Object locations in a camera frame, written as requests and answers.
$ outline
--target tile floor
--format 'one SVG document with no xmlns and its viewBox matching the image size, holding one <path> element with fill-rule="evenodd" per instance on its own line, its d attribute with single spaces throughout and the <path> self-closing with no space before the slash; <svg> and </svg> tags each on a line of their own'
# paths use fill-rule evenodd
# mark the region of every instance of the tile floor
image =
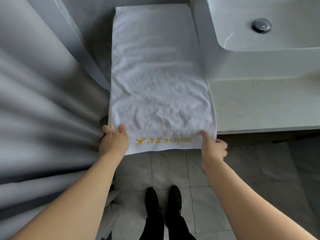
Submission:
<svg viewBox="0 0 320 240">
<path fill-rule="evenodd" d="M 287 143 L 230 146 L 226 163 L 258 194 L 318 237 L 314 213 L 292 161 Z M 168 150 L 125 156 L 115 173 L 115 202 L 123 207 L 114 224 L 113 239 L 139 239 L 147 217 L 144 191 L 157 189 L 162 213 L 167 189 L 182 194 L 181 215 L 198 240 L 235 240 L 228 219 L 201 170 L 200 150 Z M 165 227 L 164 239 L 169 239 Z"/>
</svg>

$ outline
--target sink drain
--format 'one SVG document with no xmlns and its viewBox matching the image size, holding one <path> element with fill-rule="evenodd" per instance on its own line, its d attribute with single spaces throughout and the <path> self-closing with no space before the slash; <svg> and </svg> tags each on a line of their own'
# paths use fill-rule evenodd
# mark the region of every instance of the sink drain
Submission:
<svg viewBox="0 0 320 240">
<path fill-rule="evenodd" d="M 266 18 L 257 18 L 252 22 L 251 28 L 259 34 L 266 34 L 271 30 L 271 23 Z"/>
</svg>

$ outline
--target shower curtain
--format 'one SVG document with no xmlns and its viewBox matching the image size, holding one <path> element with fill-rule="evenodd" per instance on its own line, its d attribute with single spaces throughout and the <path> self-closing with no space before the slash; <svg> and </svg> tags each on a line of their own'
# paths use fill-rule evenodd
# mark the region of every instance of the shower curtain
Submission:
<svg viewBox="0 0 320 240">
<path fill-rule="evenodd" d="M 1 240 L 95 162 L 109 92 L 26 0 L 0 0 L 0 105 Z"/>
</svg>

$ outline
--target white countertop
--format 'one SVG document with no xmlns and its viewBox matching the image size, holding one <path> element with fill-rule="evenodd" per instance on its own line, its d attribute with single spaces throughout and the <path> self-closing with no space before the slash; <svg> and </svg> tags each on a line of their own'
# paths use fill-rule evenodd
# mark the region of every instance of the white countertop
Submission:
<svg viewBox="0 0 320 240">
<path fill-rule="evenodd" d="M 320 77 L 209 85 L 218 134 L 320 129 Z"/>
</svg>

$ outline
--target person's left hand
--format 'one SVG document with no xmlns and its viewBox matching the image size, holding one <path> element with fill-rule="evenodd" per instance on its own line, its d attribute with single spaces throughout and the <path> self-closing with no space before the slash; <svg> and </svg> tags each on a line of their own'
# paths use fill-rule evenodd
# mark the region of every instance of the person's left hand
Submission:
<svg viewBox="0 0 320 240">
<path fill-rule="evenodd" d="M 119 132 L 111 129 L 108 125 L 104 125 L 102 129 L 106 135 L 99 146 L 99 158 L 110 155 L 116 157 L 117 160 L 119 160 L 118 163 L 120 163 L 129 148 L 126 126 L 121 124 L 119 126 Z"/>
</svg>

